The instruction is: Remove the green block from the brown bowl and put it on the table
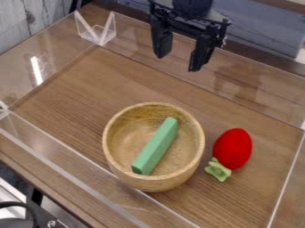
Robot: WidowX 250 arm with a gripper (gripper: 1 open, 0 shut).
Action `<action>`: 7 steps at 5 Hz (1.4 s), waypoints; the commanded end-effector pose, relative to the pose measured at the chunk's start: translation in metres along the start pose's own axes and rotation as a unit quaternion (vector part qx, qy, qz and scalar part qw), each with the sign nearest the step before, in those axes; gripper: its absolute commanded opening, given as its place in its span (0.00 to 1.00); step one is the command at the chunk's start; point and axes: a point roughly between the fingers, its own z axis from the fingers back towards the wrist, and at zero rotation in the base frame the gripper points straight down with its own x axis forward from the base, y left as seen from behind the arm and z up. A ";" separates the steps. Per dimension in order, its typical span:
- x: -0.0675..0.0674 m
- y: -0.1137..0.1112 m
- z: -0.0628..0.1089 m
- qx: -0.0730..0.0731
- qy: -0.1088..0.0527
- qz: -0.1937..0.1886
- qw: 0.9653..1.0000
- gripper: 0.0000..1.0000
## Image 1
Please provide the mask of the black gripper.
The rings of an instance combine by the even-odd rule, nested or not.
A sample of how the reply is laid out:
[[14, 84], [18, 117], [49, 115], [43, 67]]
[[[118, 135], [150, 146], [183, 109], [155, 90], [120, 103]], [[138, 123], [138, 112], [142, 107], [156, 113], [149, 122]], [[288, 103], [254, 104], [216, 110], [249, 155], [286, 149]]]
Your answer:
[[188, 72], [201, 69], [213, 51], [213, 38], [223, 40], [229, 19], [212, 9], [212, 0], [146, 0], [153, 54], [163, 58], [171, 52], [172, 32], [197, 36], [189, 53]]

